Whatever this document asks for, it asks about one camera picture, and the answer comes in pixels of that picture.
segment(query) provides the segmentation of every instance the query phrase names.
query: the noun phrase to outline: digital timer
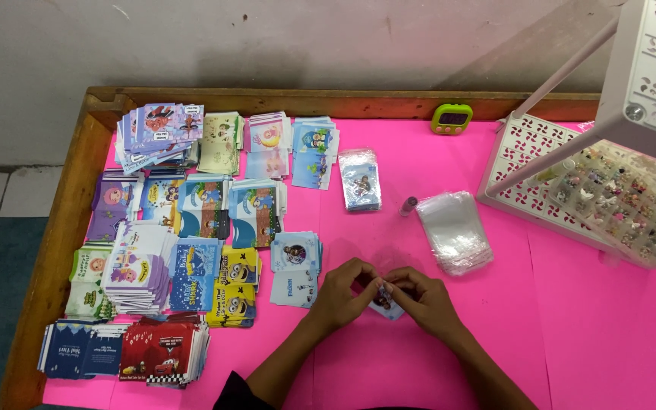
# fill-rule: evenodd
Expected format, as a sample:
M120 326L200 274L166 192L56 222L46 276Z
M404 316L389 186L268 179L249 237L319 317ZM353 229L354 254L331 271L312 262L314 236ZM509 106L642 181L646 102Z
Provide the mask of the digital timer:
M467 128L472 119L472 108L466 104L442 104L432 117L432 131L437 134L457 135Z

